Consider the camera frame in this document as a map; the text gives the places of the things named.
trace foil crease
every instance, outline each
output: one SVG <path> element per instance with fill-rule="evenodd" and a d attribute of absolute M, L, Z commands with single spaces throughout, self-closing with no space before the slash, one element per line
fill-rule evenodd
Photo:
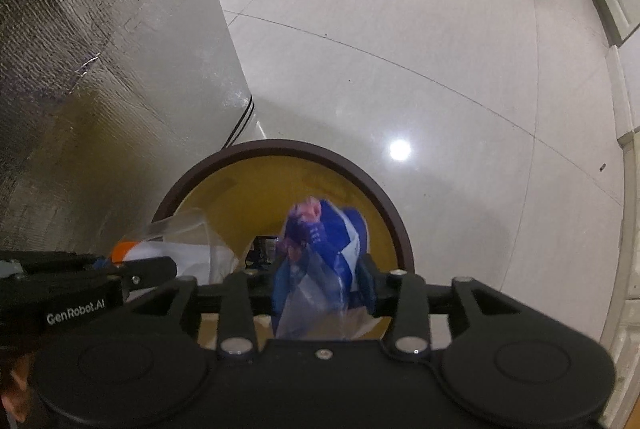
<path fill-rule="evenodd" d="M 0 249 L 108 253 L 248 105 L 220 2 L 0 6 Z"/>

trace silver screw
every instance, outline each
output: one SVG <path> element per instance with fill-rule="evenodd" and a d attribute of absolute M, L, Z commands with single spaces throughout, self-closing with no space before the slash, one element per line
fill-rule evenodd
<path fill-rule="evenodd" d="M 333 355 L 334 352 L 331 351 L 331 349 L 318 349 L 318 351 L 316 351 L 316 357 L 321 361 L 328 361 Z"/>
<path fill-rule="evenodd" d="M 401 337 L 396 340 L 396 348 L 403 353 L 417 355 L 429 347 L 429 343 L 420 337 Z"/>
<path fill-rule="evenodd" d="M 231 337 L 222 341 L 220 349 L 230 355 L 244 355 L 254 349 L 254 345 L 244 337 Z"/>

